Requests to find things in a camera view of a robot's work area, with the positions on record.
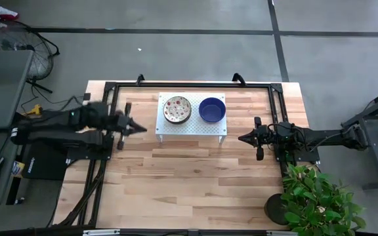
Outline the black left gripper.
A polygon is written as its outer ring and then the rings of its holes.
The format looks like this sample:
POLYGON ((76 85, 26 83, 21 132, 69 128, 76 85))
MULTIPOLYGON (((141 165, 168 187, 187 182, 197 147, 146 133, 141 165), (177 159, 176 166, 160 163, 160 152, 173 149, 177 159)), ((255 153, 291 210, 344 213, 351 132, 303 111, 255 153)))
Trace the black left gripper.
POLYGON ((123 149, 124 137, 127 135, 127 130, 129 129, 129 119, 130 119, 130 135, 147 132, 146 128, 136 123, 133 118, 130 118, 131 103, 125 104, 125 110, 118 110, 115 114, 118 116, 117 120, 117 131, 120 133, 119 140, 117 141, 117 149, 123 149))

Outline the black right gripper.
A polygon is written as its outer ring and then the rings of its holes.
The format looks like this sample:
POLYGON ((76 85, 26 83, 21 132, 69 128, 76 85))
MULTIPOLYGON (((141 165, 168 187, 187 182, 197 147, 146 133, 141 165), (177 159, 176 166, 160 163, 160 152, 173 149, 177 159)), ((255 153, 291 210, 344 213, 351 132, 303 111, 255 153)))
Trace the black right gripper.
POLYGON ((263 144, 273 144, 275 141, 274 132, 267 125, 263 125, 260 117, 254 117, 255 129, 247 134, 239 136, 238 140, 249 145, 255 145, 256 159, 262 161, 264 159, 263 144))

